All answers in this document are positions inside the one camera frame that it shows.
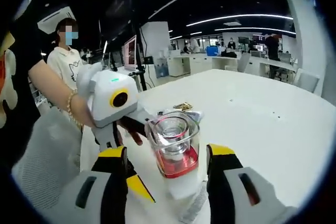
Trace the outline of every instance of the bracelet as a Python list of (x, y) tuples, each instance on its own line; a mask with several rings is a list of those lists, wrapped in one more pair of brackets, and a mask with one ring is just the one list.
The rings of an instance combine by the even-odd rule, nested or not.
[(72, 110), (71, 110), (71, 101), (73, 99), (73, 97), (77, 94), (77, 90), (73, 90), (71, 92), (71, 94), (69, 95), (69, 98), (68, 98), (68, 104), (67, 104), (67, 112), (69, 114), (69, 117), (70, 117), (70, 120), (72, 122), (74, 122), (76, 124), (77, 127), (81, 128), (82, 127), (82, 124), (80, 122), (78, 122), (74, 117), (73, 117), (73, 114), (72, 114)]

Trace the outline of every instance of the yellow ring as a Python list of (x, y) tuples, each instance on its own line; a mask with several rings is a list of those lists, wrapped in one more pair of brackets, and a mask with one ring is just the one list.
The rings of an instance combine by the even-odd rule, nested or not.
[(127, 88), (122, 88), (122, 89), (117, 89), (117, 90), (115, 90), (115, 92), (113, 93), (113, 95), (111, 96), (111, 99), (110, 99), (110, 105), (111, 105), (111, 107), (113, 107), (113, 108), (119, 108), (119, 107), (115, 107), (115, 106), (113, 106), (113, 101), (114, 101), (114, 99), (116, 98), (116, 96), (117, 96), (118, 94), (120, 94), (120, 93), (126, 93), (126, 94), (128, 95), (128, 90), (127, 90)]

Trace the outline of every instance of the hand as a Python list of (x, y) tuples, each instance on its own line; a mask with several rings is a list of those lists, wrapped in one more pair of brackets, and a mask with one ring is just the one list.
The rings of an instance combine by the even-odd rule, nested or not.
[(131, 131), (130, 129), (128, 129), (126, 126), (124, 126), (120, 121), (117, 122), (118, 125), (120, 125), (121, 127), (123, 127), (126, 131), (128, 131), (128, 133), (130, 133), (130, 135), (132, 136), (133, 140), (138, 144), (138, 145), (142, 145), (142, 140), (140, 138), (140, 135), (137, 132)]

